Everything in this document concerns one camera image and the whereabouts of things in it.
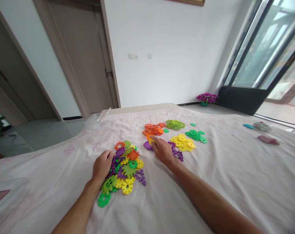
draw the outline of mattress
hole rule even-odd
[[[295,233],[295,134],[273,128],[270,135],[281,144],[266,144],[257,138],[260,132],[242,126],[255,117],[180,107],[107,118],[116,125],[105,139],[81,132],[58,145],[0,160],[0,181],[29,179],[27,195],[0,225],[0,233],[50,233],[91,178],[95,159],[126,139],[144,161],[147,185],[135,182],[129,195],[113,193],[104,208],[95,202],[86,233],[213,233],[175,176],[143,147],[144,125],[170,119],[186,126],[161,135],[167,141],[190,129],[206,133],[207,144],[195,141],[196,148],[183,153],[190,171],[265,233]]]

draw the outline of hand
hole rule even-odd
[[[105,180],[109,173],[115,152],[106,150],[94,162],[92,179]]]
[[[171,145],[163,139],[159,139],[155,136],[151,136],[155,141],[152,142],[156,157],[170,169],[170,167],[177,162],[180,162],[179,159],[175,158],[172,153]]]

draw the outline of right hand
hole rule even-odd
[[[155,141],[152,142],[156,157],[166,166],[170,167],[174,163],[180,162],[179,159],[175,158],[172,153],[171,145],[163,139],[159,139],[155,136],[151,136]]]

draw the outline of potted plant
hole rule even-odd
[[[215,94],[204,93],[204,94],[198,95],[196,98],[200,102],[201,106],[206,107],[206,106],[208,106],[209,103],[212,104],[212,103],[216,102],[216,99],[218,97],[219,96],[215,95]]]

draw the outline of white wall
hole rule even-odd
[[[0,10],[61,117],[80,116],[32,0],[0,0]]]
[[[102,0],[121,107],[197,101],[210,87],[242,2]]]

